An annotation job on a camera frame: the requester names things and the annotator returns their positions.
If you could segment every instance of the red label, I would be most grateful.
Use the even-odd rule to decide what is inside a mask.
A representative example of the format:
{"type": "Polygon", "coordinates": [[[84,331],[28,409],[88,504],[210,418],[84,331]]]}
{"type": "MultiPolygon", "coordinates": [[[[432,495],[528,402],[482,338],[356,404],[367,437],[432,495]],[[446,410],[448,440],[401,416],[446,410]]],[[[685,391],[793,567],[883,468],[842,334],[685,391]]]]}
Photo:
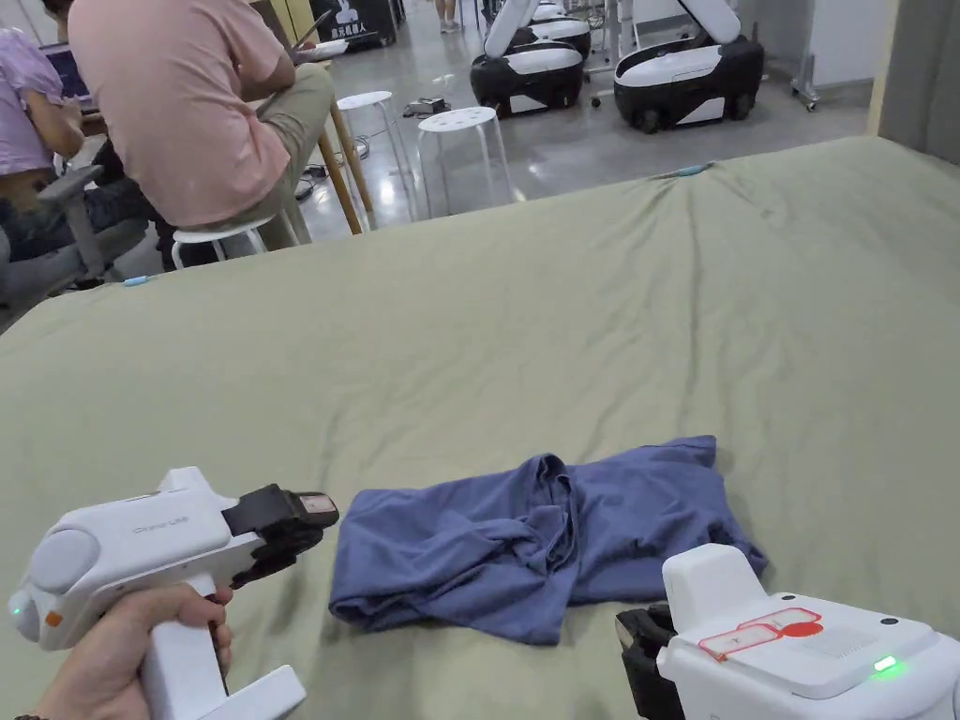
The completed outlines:
{"type": "Polygon", "coordinates": [[[822,619],[822,615],[805,608],[785,608],[741,622],[736,630],[707,637],[697,644],[717,662],[723,662],[733,653],[741,653],[784,637],[817,635],[824,630],[824,626],[819,624],[822,619]]]}

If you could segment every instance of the office chair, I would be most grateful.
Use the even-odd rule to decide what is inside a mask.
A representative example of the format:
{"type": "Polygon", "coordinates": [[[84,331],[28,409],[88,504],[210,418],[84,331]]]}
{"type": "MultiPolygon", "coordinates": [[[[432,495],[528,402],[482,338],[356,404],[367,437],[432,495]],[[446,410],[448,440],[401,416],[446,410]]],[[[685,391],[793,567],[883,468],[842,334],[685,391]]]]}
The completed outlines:
{"type": "Polygon", "coordinates": [[[103,172],[99,165],[68,170],[37,196],[42,204],[66,215],[76,242],[30,260],[10,262],[10,241],[0,228],[0,304],[16,316],[50,295],[83,280],[123,279],[113,261],[132,250],[146,235],[147,221],[126,220],[94,232],[86,215],[84,188],[103,172]]]}

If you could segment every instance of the white stool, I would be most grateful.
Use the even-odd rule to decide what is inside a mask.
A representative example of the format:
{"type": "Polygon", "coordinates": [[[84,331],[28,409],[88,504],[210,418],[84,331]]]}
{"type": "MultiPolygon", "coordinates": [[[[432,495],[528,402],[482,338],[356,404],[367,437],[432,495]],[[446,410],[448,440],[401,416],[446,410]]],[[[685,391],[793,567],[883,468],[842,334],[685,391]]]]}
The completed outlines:
{"type": "Polygon", "coordinates": [[[490,153],[487,151],[487,137],[483,126],[493,122],[496,131],[496,144],[500,151],[500,162],[503,163],[503,174],[507,179],[508,201],[514,201],[514,181],[510,177],[510,168],[507,166],[507,151],[503,147],[503,135],[500,133],[500,122],[496,119],[496,110],[493,108],[462,108],[441,112],[428,117],[420,123],[420,134],[417,136],[417,156],[420,158],[420,174],[423,176],[423,194],[426,196],[427,216],[433,217],[433,208],[430,205],[430,190],[426,181],[426,172],[423,168],[423,150],[421,143],[428,132],[437,135],[437,149],[440,157],[440,174],[444,181],[444,196],[446,197],[447,213],[450,210],[450,192],[446,187],[446,169],[444,168],[444,144],[441,138],[446,132],[456,132],[476,128],[480,137],[480,148],[483,150],[484,169],[487,171],[487,187],[490,189],[490,202],[496,205],[496,195],[493,192],[493,171],[490,166],[490,153]]]}
{"type": "Polygon", "coordinates": [[[400,173],[400,183],[403,185],[403,191],[408,194],[409,197],[415,197],[407,188],[407,181],[404,179],[405,173],[410,173],[411,177],[413,176],[413,170],[410,167],[410,160],[407,159],[407,149],[403,146],[403,134],[400,132],[400,128],[396,126],[396,111],[394,110],[394,104],[391,98],[394,96],[394,93],[389,90],[375,90],[374,92],[364,92],[360,95],[350,95],[346,98],[340,98],[337,100],[337,108],[339,108],[343,114],[344,119],[347,121],[347,132],[352,139],[354,137],[353,130],[350,128],[349,112],[351,110],[357,110],[360,108],[368,108],[369,106],[376,106],[380,110],[380,115],[383,117],[383,125],[387,131],[387,137],[390,138],[390,146],[394,149],[394,159],[396,160],[396,168],[400,173]]]}
{"type": "MultiPolygon", "coordinates": [[[[290,219],[287,217],[287,214],[285,212],[281,212],[279,214],[283,219],[283,224],[286,226],[286,230],[290,237],[292,237],[294,241],[299,244],[300,240],[297,237],[297,234],[294,232],[294,229],[290,226],[290,219]]],[[[254,252],[257,254],[264,253],[267,251],[267,247],[263,244],[263,238],[260,237],[259,228],[266,225],[274,218],[275,215],[271,215],[270,217],[263,218],[262,220],[254,220],[252,223],[237,225],[233,226],[232,228],[224,228],[221,230],[177,230],[174,233],[174,247],[171,250],[171,254],[174,257],[174,265],[178,270],[183,269],[183,262],[180,260],[181,245],[197,245],[199,243],[213,243],[213,251],[217,253],[217,259],[223,262],[227,259],[227,255],[224,253],[224,246],[220,243],[220,241],[226,240],[234,235],[243,235],[250,241],[254,252]]]]}

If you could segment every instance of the laptop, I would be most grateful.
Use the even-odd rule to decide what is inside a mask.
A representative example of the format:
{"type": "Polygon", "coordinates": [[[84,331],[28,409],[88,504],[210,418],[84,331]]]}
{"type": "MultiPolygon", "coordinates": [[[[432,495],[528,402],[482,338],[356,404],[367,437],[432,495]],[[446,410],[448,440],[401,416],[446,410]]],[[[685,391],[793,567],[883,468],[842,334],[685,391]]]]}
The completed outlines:
{"type": "Polygon", "coordinates": [[[77,61],[73,58],[70,45],[65,42],[44,45],[40,48],[40,52],[46,56],[60,75],[60,82],[63,83],[63,97],[76,100],[80,110],[86,115],[98,112],[93,95],[80,77],[80,70],[77,68],[77,61]]]}
{"type": "Polygon", "coordinates": [[[330,58],[335,58],[338,55],[343,55],[347,51],[347,41],[346,40],[333,40],[331,42],[321,42],[317,47],[310,50],[303,50],[303,45],[306,44],[307,39],[313,34],[317,28],[321,26],[326,20],[333,14],[333,10],[328,10],[324,12],[317,20],[311,25],[303,36],[297,40],[297,43],[290,47],[290,41],[287,39],[287,34],[283,30],[283,26],[280,24],[280,18],[276,16],[276,10],[274,5],[270,0],[254,0],[251,3],[251,6],[254,10],[260,13],[260,17],[263,18],[263,22],[271,32],[274,34],[277,40],[280,41],[280,44],[286,49],[287,53],[290,55],[290,60],[293,61],[294,65],[303,65],[308,62],[319,62],[320,60],[329,60],[330,58]]]}

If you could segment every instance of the khaki pants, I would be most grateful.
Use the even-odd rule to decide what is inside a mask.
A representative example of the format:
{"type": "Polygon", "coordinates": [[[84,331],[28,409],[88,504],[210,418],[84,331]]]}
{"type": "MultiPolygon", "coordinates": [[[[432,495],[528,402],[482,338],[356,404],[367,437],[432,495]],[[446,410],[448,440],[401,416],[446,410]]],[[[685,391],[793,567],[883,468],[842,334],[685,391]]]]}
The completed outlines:
{"type": "MultiPolygon", "coordinates": [[[[204,226],[217,229],[224,226],[249,223],[268,215],[277,215],[284,207],[290,224],[298,237],[308,237],[303,216],[297,207],[294,193],[310,160],[310,154],[324,132],[326,119],[333,102],[333,83],[326,70],[318,65],[305,64],[297,68],[297,79],[288,89],[279,92],[257,113],[260,120],[276,132],[290,155],[286,171],[263,200],[222,223],[204,226]]],[[[282,219],[277,216],[260,228],[260,236],[267,250],[289,248],[294,240],[289,236],[282,219]]]]}

